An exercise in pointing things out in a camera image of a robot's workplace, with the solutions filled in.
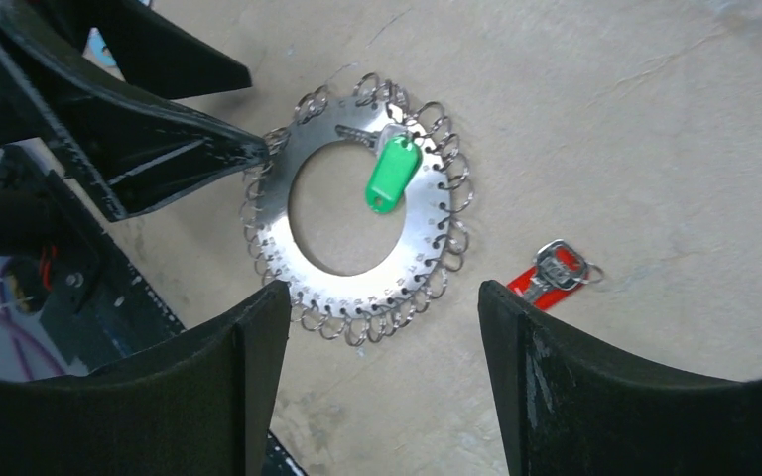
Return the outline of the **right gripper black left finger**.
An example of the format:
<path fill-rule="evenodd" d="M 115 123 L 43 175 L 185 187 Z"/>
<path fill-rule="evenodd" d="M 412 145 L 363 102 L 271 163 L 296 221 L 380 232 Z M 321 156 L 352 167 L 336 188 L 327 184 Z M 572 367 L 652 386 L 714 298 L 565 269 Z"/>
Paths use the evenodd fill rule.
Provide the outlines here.
<path fill-rule="evenodd" d="M 0 381 L 0 475 L 288 475 L 269 427 L 291 316 L 273 282 L 96 369 Z"/>

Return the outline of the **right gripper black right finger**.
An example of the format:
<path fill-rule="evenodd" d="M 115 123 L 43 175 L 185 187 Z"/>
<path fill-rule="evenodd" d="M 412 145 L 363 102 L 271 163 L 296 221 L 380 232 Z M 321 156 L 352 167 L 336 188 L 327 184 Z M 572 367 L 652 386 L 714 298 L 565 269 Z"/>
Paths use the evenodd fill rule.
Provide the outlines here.
<path fill-rule="evenodd" d="M 614 347 L 482 283 L 478 317 L 513 475 L 762 475 L 762 379 Z"/>

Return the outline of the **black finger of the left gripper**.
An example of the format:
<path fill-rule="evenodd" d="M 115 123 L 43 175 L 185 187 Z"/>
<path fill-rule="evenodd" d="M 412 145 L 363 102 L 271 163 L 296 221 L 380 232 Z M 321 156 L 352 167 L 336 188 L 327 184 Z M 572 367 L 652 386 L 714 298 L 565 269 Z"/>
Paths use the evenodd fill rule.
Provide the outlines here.
<path fill-rule="evenodd" d="M 244 64 L 189 34 L 152 9 L 151 1 L 34 1 L 32 7 L 68 43 L 89 52 L 97 28 L 123 79 L 166 99 L 250 88 Z"/>
<path fill-rule="evenodd" d="M 32 3 L 0 3 L 0 148 L 40 139 L 111 221 L 264 164 L 265 141 L 132 85 Z"/>

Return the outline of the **keys with red green tags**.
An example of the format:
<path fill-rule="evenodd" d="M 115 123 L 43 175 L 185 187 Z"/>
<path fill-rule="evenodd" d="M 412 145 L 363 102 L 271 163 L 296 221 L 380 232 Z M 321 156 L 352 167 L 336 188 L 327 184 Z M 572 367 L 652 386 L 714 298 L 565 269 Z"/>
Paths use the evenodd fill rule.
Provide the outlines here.
<path fill-rule="evenodd" d="M 579 289 L 600 283 L 604 271 L 564 239 L 540 248 L 531 267 L 506 287 L 533 307 L 547 311 Z"/>

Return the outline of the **silver disc with keyrings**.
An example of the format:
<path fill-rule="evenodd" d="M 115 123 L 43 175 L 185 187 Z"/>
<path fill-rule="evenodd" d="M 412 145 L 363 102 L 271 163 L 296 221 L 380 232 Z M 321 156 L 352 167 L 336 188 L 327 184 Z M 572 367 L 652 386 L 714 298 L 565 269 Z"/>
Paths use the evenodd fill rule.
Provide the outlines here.
<path fill-rule="evenodd" d="M 404 125 L 422 161 L 396 208 L 405 212 L 400 236 L 373 268 L 340 276 L 314 264 L 290 223 L 291 191 L 305 164 L 319 150 L 359 142 L 338 137 L 345 125 L 380 132 Z M 462 212 L 473 202 L 468 158 L 443 104 L 415 105 L 407 89 L 377 73 L 365 74 L 347 95 L 327 85 L 304 95 L 292 121 L 265 137 L 270 161 L 251 173 L 241 208 L 243 236 L 263 283 L 290 288 L 293 320 L 326 340 L 349 346 L 377 343 L 406 327 L 441 298 L 448 277 L 459 271 L 470 243 Z"/>

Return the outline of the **key with green tag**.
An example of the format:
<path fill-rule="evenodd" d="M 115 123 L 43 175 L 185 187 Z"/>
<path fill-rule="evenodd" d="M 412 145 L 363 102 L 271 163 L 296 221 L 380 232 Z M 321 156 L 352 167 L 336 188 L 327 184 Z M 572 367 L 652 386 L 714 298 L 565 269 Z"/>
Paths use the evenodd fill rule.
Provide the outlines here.
<path fill-rule="evenodd" d="M 375 213 L 392 212 L 404 196 L 422 161 L 414 135 L 404 125 L 387 124 L 380 132 L 336 125 L 339 138 L 372 149 L 377 162 L 364 190 L 364 200 Z"/>

